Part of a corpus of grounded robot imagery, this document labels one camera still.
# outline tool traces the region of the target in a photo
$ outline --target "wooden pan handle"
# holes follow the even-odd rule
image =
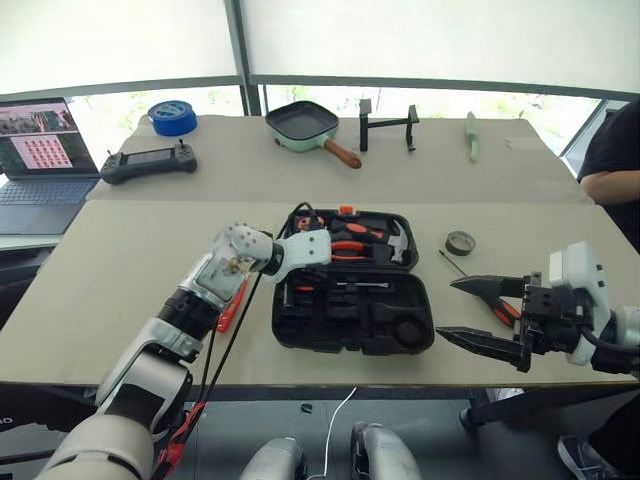
[[[357,153],[354,153],[351,150],[347,150],[331,138],[328,138],[324,142],[324,148],[326,148],[329,152],[333,153],[336,157],[342,160],[345,165],[348,165],[351,168],[362,167],[362,162],[360,161],[360,157]]]

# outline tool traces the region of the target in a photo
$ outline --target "person's arm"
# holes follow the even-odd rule
[[[592,173],[580,185],[600,205],[627,203],[640,199],[640,170]]]

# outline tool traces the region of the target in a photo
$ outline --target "controller screen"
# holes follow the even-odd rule
[[[153,152],[135,153],[127,157],[127,165],[141,165],[171,159],[171,149],[155,150]]]

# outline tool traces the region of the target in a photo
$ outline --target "phone holder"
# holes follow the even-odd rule
[[[414,123],[420,122],[415,105],[409,106],[409,113],[407,118],[399,118],[397,120],[382,120],[380,122],[369,122],[369,114],[371,113],[371,99],[360,99],[360,151],[366,152],[369,150],[369,129],[378,127],[391,127],[394,125],[406,125],[405,140],[407,142],[407,149],[413,152],[416,147],[413,145],[413,135],[411,133]]]

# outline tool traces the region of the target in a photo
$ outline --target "toolbox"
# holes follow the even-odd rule
[[[286,347],[365,355],[416,354],[434,339],[429,299],[411,275],[418,251],[401,215],[316,210],[329,230],[332,261],[292,271],[276,285],[272,329]],[[319,228],[299,210],[284,237]]]

